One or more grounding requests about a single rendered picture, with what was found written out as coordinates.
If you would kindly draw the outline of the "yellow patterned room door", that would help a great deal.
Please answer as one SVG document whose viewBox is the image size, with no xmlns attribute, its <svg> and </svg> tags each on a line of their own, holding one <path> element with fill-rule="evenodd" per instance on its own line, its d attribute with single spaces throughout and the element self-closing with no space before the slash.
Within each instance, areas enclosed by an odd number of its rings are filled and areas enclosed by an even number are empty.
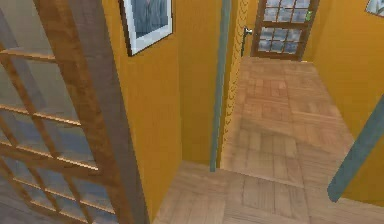
<svg viewBox="0 0 384 224">
<path fill-rule="evenodd" d="M 220 167 L 224 144 L 228 141 L 229 126 L 233 121 L 249 2 L 250 0 L 222 1 L 210 157 L 212 170 Z"/>
</svg>

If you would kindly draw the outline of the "brown wooden framed window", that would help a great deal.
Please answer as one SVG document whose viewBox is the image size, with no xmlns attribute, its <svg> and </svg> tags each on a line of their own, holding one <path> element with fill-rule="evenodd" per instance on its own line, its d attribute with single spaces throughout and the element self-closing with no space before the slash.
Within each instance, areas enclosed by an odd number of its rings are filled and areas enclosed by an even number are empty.
<svg viewBox="0 0 384 224">
<path fill-rule="evenodd" d="M 103 0 L 0 0 L 0 178 L 28 224 L 151 224 Z"/>
</svg>

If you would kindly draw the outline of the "brown wooden paned window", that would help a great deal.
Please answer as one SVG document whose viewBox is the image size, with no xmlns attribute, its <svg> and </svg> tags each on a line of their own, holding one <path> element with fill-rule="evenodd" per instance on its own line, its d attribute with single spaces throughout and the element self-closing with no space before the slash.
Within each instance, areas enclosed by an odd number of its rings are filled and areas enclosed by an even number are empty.
<svg viewBox="0 0 384 224">
<path fill-rule="evenodd" d="M 251 55 L 301 61 L 320 0 L 259 0 Z"/>
</svg>

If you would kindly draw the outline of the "white framed wall picture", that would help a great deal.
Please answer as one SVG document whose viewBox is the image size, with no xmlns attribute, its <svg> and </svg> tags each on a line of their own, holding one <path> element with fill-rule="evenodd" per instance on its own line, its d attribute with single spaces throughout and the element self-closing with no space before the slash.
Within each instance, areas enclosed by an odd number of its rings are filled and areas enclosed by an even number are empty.
<svg viewBox="0 0 384 224">
<path fill-rule="evenodd" d="M 172 0 L 119 0 L 129 56 L 173 33 Z"/>
</svg>

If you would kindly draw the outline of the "pale framed wall picture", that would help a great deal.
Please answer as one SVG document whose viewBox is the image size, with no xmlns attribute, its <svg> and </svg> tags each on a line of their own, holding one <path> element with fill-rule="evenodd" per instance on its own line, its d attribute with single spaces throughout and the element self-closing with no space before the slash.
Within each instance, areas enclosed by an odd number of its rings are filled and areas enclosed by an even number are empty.
<svg viewBox="0 0 384 224">
<path fill-rule="evenodd" d="M 384 17 L 384 0 L 369 0 L 365 11 L 376 16 Z"/>
</svg>

